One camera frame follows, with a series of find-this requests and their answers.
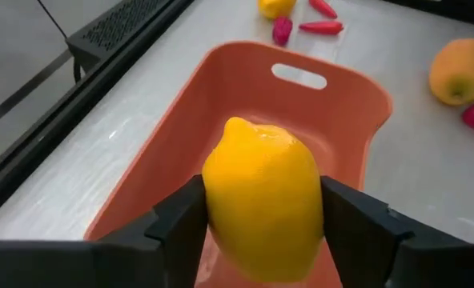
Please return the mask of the yellow lemon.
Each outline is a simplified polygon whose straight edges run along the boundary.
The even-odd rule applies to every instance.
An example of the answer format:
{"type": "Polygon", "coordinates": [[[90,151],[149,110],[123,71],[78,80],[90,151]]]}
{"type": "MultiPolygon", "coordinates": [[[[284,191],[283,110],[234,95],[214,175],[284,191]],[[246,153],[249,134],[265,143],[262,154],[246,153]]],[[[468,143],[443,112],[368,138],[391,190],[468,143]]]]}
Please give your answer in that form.
{"type": "Polygon", "coordinates": [[[296,0],[257,0],[259,13],[268,19],[289,16],[295,4],[296,0]]]}
{"type": "Polygon", "coordinates": [[[232,117],[202,168],[221,251],[257,282],[299,282],[323,238],[323,200],[311,151],[284,128],[232,117]]]}

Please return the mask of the red mini pepper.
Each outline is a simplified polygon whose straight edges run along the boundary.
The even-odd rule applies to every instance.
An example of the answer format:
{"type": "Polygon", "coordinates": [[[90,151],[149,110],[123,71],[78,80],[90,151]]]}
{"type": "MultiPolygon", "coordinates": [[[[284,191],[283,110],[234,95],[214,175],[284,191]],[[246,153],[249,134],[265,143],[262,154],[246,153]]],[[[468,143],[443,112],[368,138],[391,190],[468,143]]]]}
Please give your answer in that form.
{"type": "Polygon", "coordinates": [[[310,6],[317,10],[322,15],[329,17],[330,19],[338,18],[337,13],[333,10],[333,8],[326,3],[324,0],[308,0],[310,6]]]}
{"type": "Polygon", "coordinates": [[[338,21],[306,22],[300,24],[299,28],[313,34],[337,35],[343,30],[343,24],[338,21]]]}

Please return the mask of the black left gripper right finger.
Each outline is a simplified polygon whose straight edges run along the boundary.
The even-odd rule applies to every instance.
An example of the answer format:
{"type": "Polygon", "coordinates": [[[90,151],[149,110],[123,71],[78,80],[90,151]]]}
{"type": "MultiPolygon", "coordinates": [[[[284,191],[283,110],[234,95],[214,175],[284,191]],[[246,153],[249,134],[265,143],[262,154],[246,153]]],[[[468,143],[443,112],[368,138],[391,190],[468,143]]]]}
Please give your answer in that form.
{"type": "Polygon", "coordinates": [[[470,245],[328,176],[323,230],[343,288],[473,284],[470,245]]]}

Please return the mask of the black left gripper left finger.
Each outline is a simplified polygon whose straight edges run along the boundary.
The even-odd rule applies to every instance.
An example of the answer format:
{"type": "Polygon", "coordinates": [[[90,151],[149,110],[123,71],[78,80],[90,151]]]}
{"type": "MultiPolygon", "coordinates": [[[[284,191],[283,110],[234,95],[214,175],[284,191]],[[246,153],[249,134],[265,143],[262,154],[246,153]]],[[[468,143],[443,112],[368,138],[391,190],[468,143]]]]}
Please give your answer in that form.
{"type": "Polygon", "coordinates": [[[98,288],[194,288],[207,232],[202,177],[101,238],[98,288]]]}

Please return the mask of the yellow orange mango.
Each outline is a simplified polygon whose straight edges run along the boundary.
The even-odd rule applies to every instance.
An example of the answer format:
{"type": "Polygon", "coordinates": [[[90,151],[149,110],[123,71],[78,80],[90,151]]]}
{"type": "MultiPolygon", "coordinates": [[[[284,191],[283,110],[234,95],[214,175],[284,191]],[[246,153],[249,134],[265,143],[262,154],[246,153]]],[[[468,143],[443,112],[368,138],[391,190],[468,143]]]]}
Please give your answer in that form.
{"type": "Polygon", "coordinates": [[[428,81],[432,94],[444,104],[474,102],[474,38],[450,41],[434,57],[428,81]]]}

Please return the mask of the black perforated computer case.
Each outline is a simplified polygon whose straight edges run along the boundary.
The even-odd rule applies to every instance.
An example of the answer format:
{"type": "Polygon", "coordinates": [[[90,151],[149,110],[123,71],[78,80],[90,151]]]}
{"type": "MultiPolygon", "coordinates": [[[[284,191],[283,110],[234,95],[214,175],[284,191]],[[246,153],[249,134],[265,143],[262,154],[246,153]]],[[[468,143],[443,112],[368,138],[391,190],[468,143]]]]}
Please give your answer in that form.
{"type": "Polygon", "coordinates": [[[184,0],[122,0],[66,39],[74,80],[110,57],[142,29],[176,11],[184,0]]]}

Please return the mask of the orange plastic basket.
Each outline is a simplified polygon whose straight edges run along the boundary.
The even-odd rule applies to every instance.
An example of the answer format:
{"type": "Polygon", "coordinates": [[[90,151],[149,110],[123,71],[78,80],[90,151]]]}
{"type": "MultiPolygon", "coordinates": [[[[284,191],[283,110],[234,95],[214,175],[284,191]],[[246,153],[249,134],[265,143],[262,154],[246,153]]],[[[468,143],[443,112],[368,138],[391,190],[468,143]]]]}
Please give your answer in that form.
{"type": "MultiPolygon", "coordinates": [[[[200,63],[86,232],[98,240],[142,216],[195,175],[229,118],[284,128],[310,151],[319,178],[359,188],[374,133],[392,112],[388,93],[370,78],[328,62],[255,42],[230,42],[200,63]]],[[[257,282],[215,243],[203,251],[194,288],[293,284],[343,288],[324,230],[308,275],[299,282],[257,282]]]]}

